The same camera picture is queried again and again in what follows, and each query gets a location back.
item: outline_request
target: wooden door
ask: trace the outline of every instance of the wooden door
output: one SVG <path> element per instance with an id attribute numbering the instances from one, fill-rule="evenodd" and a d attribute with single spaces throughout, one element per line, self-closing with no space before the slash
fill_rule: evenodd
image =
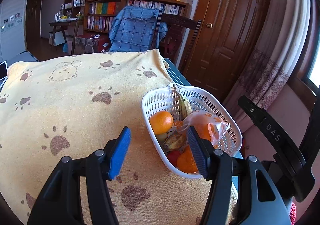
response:
<path id="1" fill-rule="evenodd" d="M 269 3 L 209 0 L 198 41 L 183 72 L 186 79 L 222 102 L 258 40 Z"/>
<path id="2" fill-rule="evenodd" d="M 27 0 L 26 41 L 27 48 L 40 41 L 40 13 L 42 0 Z"/>

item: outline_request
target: transparent plastic bag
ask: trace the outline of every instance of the transparent plastic bag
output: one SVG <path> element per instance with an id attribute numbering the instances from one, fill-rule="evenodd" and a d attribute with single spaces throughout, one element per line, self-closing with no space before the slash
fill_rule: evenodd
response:
<path id="1" fill-rule="evenodd" d="M 194 126 L 199 137 L 211 141 L 214 147 L 230 128 L 230 124 L 204 110 L 193 111 L 183 121 L 175 122 L 173 125 L 177 132 L 185 136 L 187 129 Z"/>

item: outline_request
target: red fruit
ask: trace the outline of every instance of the red fruit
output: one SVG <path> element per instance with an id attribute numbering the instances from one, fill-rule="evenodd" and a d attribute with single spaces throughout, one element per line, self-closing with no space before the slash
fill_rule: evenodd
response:
<path id="1" fill-rule="evenodd" d="M 169 154 L 167 154 L 167 158 L 169 162 L 174 166 L 177 167 L 177 159 L 179 157 L 180 153 L 178 150 L 171 151 Z"/>

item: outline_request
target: red knitted fabric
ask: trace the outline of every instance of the red knitted fabric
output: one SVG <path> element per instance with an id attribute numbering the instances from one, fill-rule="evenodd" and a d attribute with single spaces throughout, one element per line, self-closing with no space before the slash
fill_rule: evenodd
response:
<path id="1" fill-rule="evenodd" d="M 294 204 L 294 202 L 292 202 L 291 205 L 291 212 L 290 212 L 290 220 L 291 220 L 291 225 L 294 225 L 296 222 L 296 217 L 297 217 L 297 207 Z"/>

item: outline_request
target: metal screw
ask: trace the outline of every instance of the metal screw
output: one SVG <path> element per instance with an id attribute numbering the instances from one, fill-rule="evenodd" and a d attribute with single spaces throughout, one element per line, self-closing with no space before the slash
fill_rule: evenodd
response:
<path id="1" fill-rule="evenodd" d="M 214 151 L 214 154 L 215 154 L 216 156 L 221 156 L 221 155 L 223 155 L 223 151 L 222 151 L 221 149 L 216 149 L 216 150 Z"/>
<path id="2" fill-rule="evenodd" d="M 94 153 L 96 156 L 102 156 L 104 154 L 104 151 L 102 149 L 98 149 L 97 151 L 95 151 Z"/>
<path id="3" fill-rule="evenodd" d="M 249 160 L 251 162 L 256 162 L 257 161 L 257 158 L 255 156 L 249 156 Z"/>
<path id="4" fill-rule="evenodd" d="M 64 156 L 64 157 L 62 157 L 61 162 L 67 163 L 67 162 L 69 162 L 69 160 L 70 160 L 69 156 Z"/>

